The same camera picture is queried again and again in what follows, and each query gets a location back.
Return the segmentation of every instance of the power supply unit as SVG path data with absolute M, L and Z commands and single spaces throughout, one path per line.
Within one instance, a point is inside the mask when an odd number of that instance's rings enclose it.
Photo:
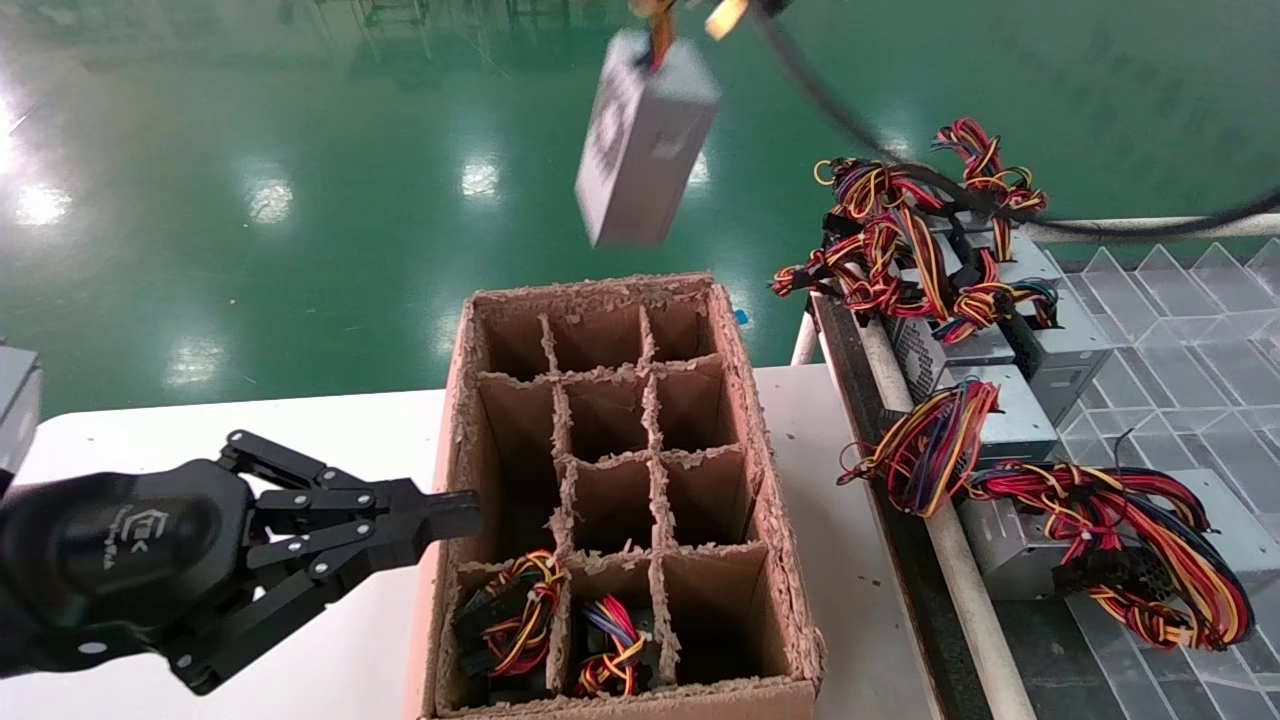
M 1280 578 L 1280 543 L 1213 470 L 1169 473 L 1204 503 L 1215 533 L 1206 536 L 1228 566 L 1254 591 Z M 1051 571 L 1068 542 L 1044 537 L 1044 516 L 1018 512 L 1011 500 L 957 507 L 973 557 L 995 600 L 1036 600 L 1053 592 Z
M 1027 315 L 1033 311 L 1030 302 L 1020 304 L 1018 310 Z M 1115 351 L 1115 343 L 1069 283 L 1057 286 L 1057 324 L 1056 328 L 1032 332 L 1039 359 L 1028 378 L 1032 393 L 1053 427 L 1066 418 L 1089 380 Z
M 964 240 L 956 242 L 961 245 L 956 249 L 952 245 L 952 227 L 947 218 L 928 218 L 925 222 L 933 237 L 945 254 L 956 258 L 956 268 L 965 261 L 965 255 L 977 252 L 982 247 L 993 249 L 996 234 L 991 231 L 991 220 L 974 218 L 972 213 L 956 213 L 956 220 L 965 228 Z M 1028 237 L 1027 231 L 1015 228 L 1010 234 L 1010 252 L 1012 260 L 1000 264 L 1001 282 L 1011 283 L 1018 281 L 1037 279 L 1050 287 L 1062 286 L 1062 270 L 1048 255 L 1036 246 Z M 954 270 L 947 270 L 950 275 Z
M 966 378 L 1000 387 L 997 411 L 982 425 L 982 454 L 978 468 L 991 468 L 1005 460 L 1041 462 L 1053 452 L 1057 432 L 1048 421 L 1032 388 L 1012 365 L 970 365 L 946 368 L 938 387 L 950 387 Z
M 951 277 L 955 274 L 964 264 L 960 261 L 960 256 L 956 255 L 955 250 L 947 242 L 938 242 L 938 258 L 942 260 L 942 274 Z M 899 263 L 897 277 L 902 278 L 904 282 L 910 282 L 920 284 L 920 270 L 915 268 L 908 268 Z
M 983 328 L 952 345 L 942 345 L 932 332 L 931 323 L 924 318 L 884 318 L 884 333 L 916 402 L 948 384 L 940 382 L 947 368 L 1007 365 L 1014 361 L 1014 348 L 997 327 Z

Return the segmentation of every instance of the connector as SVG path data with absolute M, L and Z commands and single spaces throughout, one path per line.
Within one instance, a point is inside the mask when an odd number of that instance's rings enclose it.
M 467 646 L 485 630 L 503 620 L 516 618 L 525 609 L 529 593 L 534 589 L 532 578 L 513 578 L 498 589 L 498 594 L 480 588 L 453 618 L 453 634 L 460 646 Z
M 822 229 L 837 237 L 849 237 L 863 232 L 863 224 L 844 215 L 827 213 L 822 219 Z
M 966 287 L 980 283 L 982 270 L 974 268 L 973 265 L 965 264 L 961 265 L 959 270 L 947 275 L 947 279 L 951 281 L 951 287 L 954 287 L 956 292 L 959 292 Z
M 498 666 L 498 659 L 485 644 L 472 644 L 458 660 L 458 669 L 468 678 L 484 678 Z
M 1004 333 L 1005 341 L 1014 350 L 1014 365 L 1024 378 L 1034 378 L 1044 364 L 1044 350 L 1032 334 L 1027 319 L 1018 314 L 1014 299 L 1007 292 L 1001 292 L 996 295 L 995 300 L 996 314 L 1000 318 L 996 324 Z

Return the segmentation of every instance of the black wire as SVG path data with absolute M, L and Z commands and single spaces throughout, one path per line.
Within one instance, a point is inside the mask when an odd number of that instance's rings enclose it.
M 791 76 L 791 79 L 796 83 L 796 86 L 799 86 L 800 91 L 809 99 L 809 101 L 813 102 L 818 110 L 827 117 L 827 120 L 844 133 L 847 140 L 864 147 L 870 147 L 877 155 L 891 160 L 895 164 L 905 165 L 908 173 L 915 179 L 943 190 L 951 195 L 952 199 L 987 215 L 1010 218 L 1020 223 L 1050 228 L 1065 234 L 1088 237 L 1152 237 L 1202 233 L 1280 206 L 1280 188 L 1276 188 L 1253 200 L 1252 202 L 1221 210 L 1203 218 L 1132 229 L 1102 229 L 1088 225 L 1069 224 L 1061 220 L 1028 218 L 1021 214 L 1012 213 L 1005 208 L 997 206 L 988 197 L 980 197 L 966 191 L 955 181 L 933 168 L 906 160 L 888 147 L 884 147 L 876 137 L 874 131 L 870 129 L 869 123 L 847 111 L 840 101 L 836 100 L 835 92 L 832 92 L 827 83 L 824 83 L 817 73 L 814 73 L 813 67 L 804 59 L 804 54 L 800 53 L 795 42 L 791 40 L 791 36 L 782 28 L 782 24 L 777 20 L 777 18 L 771 17 L 759 3 L 751 3 L 750 10 L 755 19 L 755 26 L 760 29 L 760 36 L 764 38 L 764 44 L 773 53 L 773 58 L 780 65 L 782 65 L 782 69 Z

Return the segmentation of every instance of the transparent plastic tray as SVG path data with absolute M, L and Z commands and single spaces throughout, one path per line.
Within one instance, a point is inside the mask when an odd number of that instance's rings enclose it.
M 1239 405 L 1280 404 L 1280 375 L 1228 319 L 1219 319 L 1201 336 L 1196 351 L 1222 378 Z
M 1183 347 L 1181 341 L 1166 325 L 1157 324 L 1149 328 L 1138 343 L 1138 354 L 1178 407 L 1229 405 L 1217 386 L 1210 380 Z
M 1220 242 L 1192 265 L 1190 274 L 1229 313 L 1270 310 L 1276 300 Z
M 1174 260 L 1162 245 L 1155 246 L 1134 277 L 1165 311 L 1175 318 L 1217 316 L 1222 307 Z
M 1156 311 L 1105 247 L 1098 250 L 1082 275 L 1128 340 L 1138 340 L 1156 324 Z
M 1280 240 L 1271 238 L 1257 255 L 1245 263 L 1258 284 L 1267 288 L 1271 297 L 1280 300 Z

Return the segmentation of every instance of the cardboard edge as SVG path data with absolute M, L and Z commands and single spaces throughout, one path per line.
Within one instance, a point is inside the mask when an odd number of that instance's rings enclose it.
M 712 685 L 659 688 L 636 697 L 611 697 L 584 701 L 556 697 L 520 706 L 494 706 L 456 710 L 440 717 L 518 717 L 538 720 L 598 720 L 602 717 L 662 717 L 663 720 L 705 720 L 717 705 L 727 701 L 739 707 L 756 708 L 749 717 L 809 717 L 815 693 L 812 683 L 790 678 L 741 678 Z
M 640 368 L 653 365 L 653 359 L 658 354 L 658 341 L 653 337 L 653 325 L 649 322 L 649 307 L 640 305 Z
M 732 305 L 728 292 L 723 286 L 716 284 L 709 291 L 708 310 L 713 315 L 730 316 Z M 780 600 L 788 610 L 781 618 L 787 655 L 794 664 L 796 678 L 803 678 L 814 683 L 819 688 L 824 673 L 822 635 L 813 621 L 809 610 L 809 601 L 804 593 L 804 583 L 800 577 L 797 562 L 783 562 L 783 557 L 797 559 L 795 533 L 788 523 L 786 502 L 782 498 L 781 480 L 778 478 L 777 461 L 773 455 L 773 446 L 769 442 L 768 432 L 764 428 L 764 407 L 760 405 L 760 395 L 755 387 L 753 373 L 748 372 L 750 364 L 745 357 L 745 348 L 741 340 L 741 331 L 736 324 L 713 323 L 713 332 L 723 333 L 728 337 L 717 337 L 717 350 L 724 357 L 724 375 L 730 382 L 740 386 L 739 396 L 745 407 L 741 407 L 741 416 L 748 427 L 739 427 L 739 439 L 745 441 L 748 448 L 748 473 L 759 473 L 759 480 L 753 479 L 756 497 L 755 512 L 763 521 L 760 525 L 762 537 L 776 548 L 768 559 L 769 571 L 774 579 L 783 580 L 776 583 L 774 593 L 781 593 Z
M 476 307 L 492 309 L 515 307 L 527 311 L 552 300 L 566 299 L 572 305 L 584 300 L 614 300 L 609 307 L 639 302 L 645 296 L 678 297 L 704 291 L 716 284 L 710 273 L 676 273 L 667 275 L 628 275 L 625 278 L 605 278 L 599 281 L 580 281 L 573 283 L 553 283 L 540 287 L 520 287 L 500 291 L 477 291 L 471 296 Z
M 649 593 L 653 596 L 653 635 L 658 642 L 658 678 L 663 684 L 676 685 L 676 664 L 680 661 L 680 638 L 671 624 L 671 597 L 667 594 L 667 575 L 663 557 L 658 555 L 649 565 Z
M 547 313 L 538 314 L 538 323 L 543 327 L 543 355 L 547 356 L 548 373 L 559 374 L 559 359 L 556 356 L 556 336 L 552 333 L 552 322 Z
M 690 470 L 708 460 L 735 452 L 739 455 L 746 455 L 746 448 L 741 442 L 731 442 L 718 447 L 708 447 L 707 450 L 664 450 L 658 454 L 658 459 L 668 465 L 680 465 L 681 468 Z
M 676 548 L 676 515 L 671 510 L 667 487 L 671 478 L 658 454 L 649 457 L 649 512 L 653 515 L 653 547 L 658 551 Z
M 462 378 L 468 368 L 468 351 L 475 342 L 471 331 L 475 328 L 475 304 L 466 301 L 458 316 L 458 329 L 453 341 L 453 357 L 449 361 L 448 382 L 444 393 L 444 418 L 440 423 L 439 438 L 435 455 L 435 474 L 431 480 L 434 492 L 444 492 L 448 486 L 449 469 L 457 455 L 458 443 L 451 442 L 453 438 L 453 419 L 458 416 Z M 413 614 L 413 638 L 410 641 L 410 676 L 416 682 L 407 683 L 404 698 L 404 720 L 416 720 L 426 708 L 435 707 L 435 679 L 433 670 L 439 661 L 439 646 L 436 642 L 440 634 L 440 606 L 443 603 L 443 588 L 445 570 L 449 566 L 448 543 L 438 542 L 424 553 L 417 565 L 419 585 Z

